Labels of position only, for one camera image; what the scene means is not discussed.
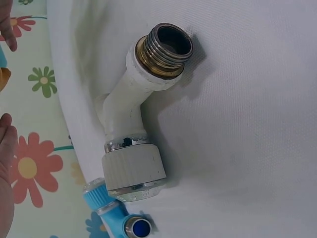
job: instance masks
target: red flower print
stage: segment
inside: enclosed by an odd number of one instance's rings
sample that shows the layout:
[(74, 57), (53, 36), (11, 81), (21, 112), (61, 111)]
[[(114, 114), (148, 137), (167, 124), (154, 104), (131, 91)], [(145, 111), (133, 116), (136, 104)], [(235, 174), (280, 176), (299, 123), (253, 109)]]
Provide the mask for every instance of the red flower print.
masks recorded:
[(22, 203), (30, 192), (35, 207), (43, 206), (43, 199), (37, 185), (49, 192), (56, 192), (58, 183), (51, 172), (60, 171), (63, 161), (59, 155), (50, 155), (54, 144), (50, 140), (40, 143), (37, 133), (29, 134), (28, 143), (23, 136), (19, 137), (15, 156), (11, 166), (10, 180), (13, 186), (14, 203)]
[[(21, 37), (22, 32), (20, 30), (20, 27), (25, 31), (31, 31), (31, 27), (28, 25), (35, 25), (34, 20), (26, 20), (26, 18), (30, 18), (31, 16), (21, 16), (21, 17), (12, 17), (10, 20), (11, 27), (13, 28), (13, 33), (15, 37)], [(4, 38), (2, 35), (0, 35), (0, 41), (4, 41)]]

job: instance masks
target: metal thread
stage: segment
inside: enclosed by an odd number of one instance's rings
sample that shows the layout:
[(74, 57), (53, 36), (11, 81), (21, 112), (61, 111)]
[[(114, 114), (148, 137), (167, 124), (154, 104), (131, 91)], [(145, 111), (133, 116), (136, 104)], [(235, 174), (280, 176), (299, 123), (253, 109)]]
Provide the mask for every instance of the metal thread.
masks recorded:
[(138, 62), (149, 73), (173, 79), (182, 73), (184, 63), (193, 54), (193, 43), (179, 27), (161, 23), (138, 41), (135, 51)]

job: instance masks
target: human hand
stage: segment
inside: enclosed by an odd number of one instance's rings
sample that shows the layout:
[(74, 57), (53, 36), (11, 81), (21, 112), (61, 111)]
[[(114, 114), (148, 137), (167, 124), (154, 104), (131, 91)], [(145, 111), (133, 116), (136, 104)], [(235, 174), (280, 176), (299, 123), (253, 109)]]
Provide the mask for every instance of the human hand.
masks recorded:
[(11, 27), (11, 9), (13, 0), (0, 0), (0, 31), (10, 50), (16, 51), (18, 44)]
[(3, 114), (0, 119), (0, 238), (8, 234), (14, 215), (9, 170), (17, 144), (17, 131), (11, 123), (11, 116)]

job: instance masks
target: floral fabric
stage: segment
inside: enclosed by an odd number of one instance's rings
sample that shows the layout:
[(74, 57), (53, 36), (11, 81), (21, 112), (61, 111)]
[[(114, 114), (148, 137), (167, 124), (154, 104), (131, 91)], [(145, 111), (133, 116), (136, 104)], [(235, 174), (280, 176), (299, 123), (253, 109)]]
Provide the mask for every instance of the floral fabric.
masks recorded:
[(0, 36), (12, 71), (0, 94), (0, 114), (12, 115), (19, 135), (10, 172), (15, 215), (8, 238), (107, 238), (101, 219), (82, 198), (85, 180), (59, 105), (41, 12), (45, 1), (14, 1), (17, 52)]

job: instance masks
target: white plastic pipe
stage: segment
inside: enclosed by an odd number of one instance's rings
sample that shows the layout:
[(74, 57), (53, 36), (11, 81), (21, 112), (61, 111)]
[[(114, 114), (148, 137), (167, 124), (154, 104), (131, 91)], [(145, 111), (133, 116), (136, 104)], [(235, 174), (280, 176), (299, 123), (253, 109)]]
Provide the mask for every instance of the white plastic pipe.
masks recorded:
[(106, 97), (103, 115), (106, 142), (132, 134), (146, 133), (142, 123), (141, 104), (153, 91), (166, 90), (181, 77), (165, 80), (145, 71), (136, 59), (135, 44), (126, 56), (127, 70), (114, 90)]
[(142, 144), (116, 148), (124, 138), (147, 136), (141, 117), (141, 104), (154, 92), (166, 90), (179, 81), (162, 79), (148, 73), (138, 62), (132, 45), (126, 56), (127, 71), (103, 102), (98, 115), (105, 127), (106, 154), (102, 159), (110, 196), (123, 202), (135, 201), (159, 193), (166, 174), (155, 145)]

